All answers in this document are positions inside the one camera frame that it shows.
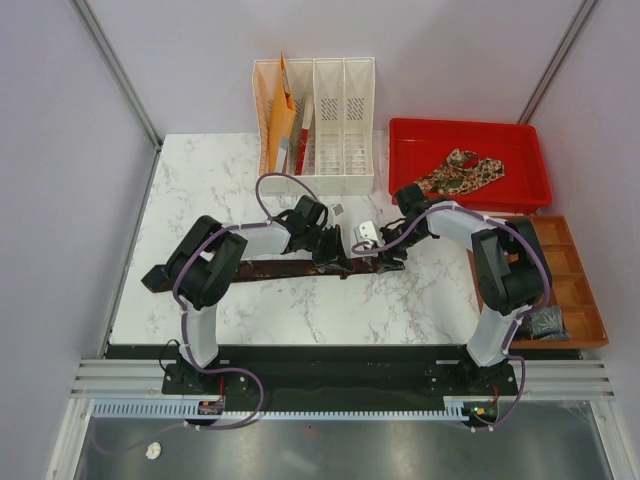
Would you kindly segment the dark red patterned tie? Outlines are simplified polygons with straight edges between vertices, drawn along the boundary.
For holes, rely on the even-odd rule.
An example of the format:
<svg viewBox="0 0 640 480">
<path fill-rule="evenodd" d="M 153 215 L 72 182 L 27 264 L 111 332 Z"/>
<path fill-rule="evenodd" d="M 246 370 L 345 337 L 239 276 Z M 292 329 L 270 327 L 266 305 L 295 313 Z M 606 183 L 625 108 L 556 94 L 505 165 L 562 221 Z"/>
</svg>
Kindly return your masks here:
<svg viewBox="0 0 640 480">
<path fill-rule="evenodd" d="M 380 257 L 366 256 L 349 259 L 354 268 L 354 273 L 349 277 L 355 275 L 378 274 L 378 258 Z M 164 273 L 164 267 L 165 265 L 155 265 L 142 277 L 141 283 L 151 293 L 158 294 L 172 291 L 173 284 L 169 277 Z M 220 285 L 216 285 L 214 283 L 213 292 L 216 294 L 221 292 L 223 286 L 228 289 L 232 283 L 247 283 L 315 276 L 336 275 L 329 274 L 327 272 L 327 266 L 317 266 L 312 260 L 243 260 L 239 263 L 233 279 L 224 279 L 224 283 L 221 283 Z"/>
</svg>

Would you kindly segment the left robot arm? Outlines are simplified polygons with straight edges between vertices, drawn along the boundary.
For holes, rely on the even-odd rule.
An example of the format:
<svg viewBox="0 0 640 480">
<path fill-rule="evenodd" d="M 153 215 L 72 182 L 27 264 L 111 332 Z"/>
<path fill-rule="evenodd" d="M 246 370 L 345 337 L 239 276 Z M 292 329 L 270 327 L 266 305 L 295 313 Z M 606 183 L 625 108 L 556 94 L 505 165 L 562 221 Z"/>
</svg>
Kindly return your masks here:
<svg viewBox="0 0 640 480">
<path fill-rule="evenodd" d="M 164 274 L 181 312 L 181 356 L 190 363 L 185 382 L 208 393 L 219 382 L 211 363 L 218 355 L 217 306 L 227 293 L 241 262 L 261 255 L 298 251 L 312 254 L 314 266 L 349 273 L 340 228 L 329 227 L 328 207 L 304 195 L 294 208 L 258 223 L 223 225 L 200 217 L 170 256 Z"/>
</svg>

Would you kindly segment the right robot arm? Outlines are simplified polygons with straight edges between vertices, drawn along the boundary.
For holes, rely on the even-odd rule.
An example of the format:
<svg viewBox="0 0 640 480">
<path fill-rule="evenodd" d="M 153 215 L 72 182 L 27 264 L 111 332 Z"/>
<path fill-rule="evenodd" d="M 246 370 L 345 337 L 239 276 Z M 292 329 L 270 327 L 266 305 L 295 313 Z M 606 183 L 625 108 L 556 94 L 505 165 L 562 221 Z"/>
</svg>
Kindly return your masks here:
<svg viewBox="0 0 640 480">
<path fill-rule="evenodd" d="M 473 255 L 483 306 L 466 344 L 469 362 L 458 368 L 467 392 L 483 392 L 494 381 L 492 366 L 502 362 L 522 320 L 538 302 L 550 298 L 550 268 L 530 220 L 503 220 L 467 209 L 445 198 L 428 198 L 411 184 L 395 194 L 402 218 L 381 228 L 379 256 L 397 265 L 408 250 L 427 238 L 452 240 Z"/>
</svg>

